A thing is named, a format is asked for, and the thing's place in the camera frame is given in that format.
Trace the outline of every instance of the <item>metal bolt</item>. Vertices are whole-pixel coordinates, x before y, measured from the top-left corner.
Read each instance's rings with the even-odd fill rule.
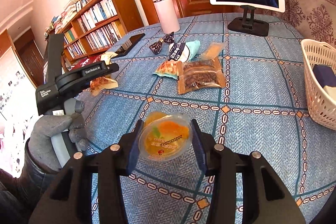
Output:
[[[216,143],[214,146],[215,150],[217,151],[222,151],[224,150],[224,145],[220,144],[220,143]]]
[[[82,152],[76,152],[73,157],[76,159],[76,160],[79,160],[81,157],[83,156],[83,153]]]
[[[110,149],[111,149],[111,151],[118,151],[120,149],[120,145],[118,145],[117,143],[112,144],[110,146]]]
[[[254,157],[256,159],[259,159],[259,158],[261,158],[261,154],[258,151],[253,151],[252,152],[252,157]]]

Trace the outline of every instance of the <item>blue plaid tablecloth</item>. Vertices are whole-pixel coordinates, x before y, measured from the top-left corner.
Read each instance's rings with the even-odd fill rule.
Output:
[[[211,42],[225,44],[219,55],[227,86],[178,95],[177,82],[153,75],[167,59],[168,45],[159,55],[148,46],[164,36],[159,24],[123,37],[146,36],[125,57],[114,59],[119,87],[98,96],[84,91],[88,154],[102,151],[132,131],[138,119],[152,111],[183,112],[198,121],[203,132],[232,151],[260,151],[283,180],[307,223],[322,208],[336,184],[336,133],[311,120],[307,110],[301,34],[272,16],[269,36],[256,37],[228,30],[240,14],[210,14],[179,19],[175,41],[199,40],[198,55]],[[130,224],[206,223],[213,177],[199,170],[192,146],[165,162],[139,158],[134,172],[122,177],[122,192]],[[237,175],[236,223],[242,220],[242,178]],[[97,176],[93,177],[92,218],[99,223]]]

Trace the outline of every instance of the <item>plastic basket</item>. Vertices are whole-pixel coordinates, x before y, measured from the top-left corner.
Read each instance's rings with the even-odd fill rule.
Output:
[[[336,130],[336,101],[317,82],[311,66],[323,64],[336,72],[336,49],[325,42],[304,39],[301,42],[304,62],[304,82],[310,117],[320,125]]]

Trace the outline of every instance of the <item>glove finger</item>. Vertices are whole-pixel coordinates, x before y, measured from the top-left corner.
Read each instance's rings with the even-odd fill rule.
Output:
[[[86,139],[81,139],[78,143],[77,146],[80,148],[82,151],[86,150],[89,145],[89,141]]]
[[[84,110],[85,104],[83,101],[76,100],[75,103],[75,112],[82,113]]]
[[[71,123],[72,118],[70,115],[44,115],[35,123],[33,131],[52,137],[67,129]]]
[[[82,114],[75,112],[71,115],[71,118],[72,118],[72,124],[69,126],[69,130],[74,128],[84,128],[85,121]]]
[[[80,139],[86,138],[86,131],[84,128],[75,128],[69,131],[69,138],[73,143],[77,143]]]

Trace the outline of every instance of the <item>gloved hand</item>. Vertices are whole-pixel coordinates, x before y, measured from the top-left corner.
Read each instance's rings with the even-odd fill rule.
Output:
[[[59,171],[61,168],[56,157],[51,137],[69,129],[69,137],[79,148],[86,150],[88,146],[85,121],[82,116],[84,103],[76,101],[75,113],[72,115],[44,115],[34,125],[28,143],[28,149],[35,162],[49,172],[50,169]]]

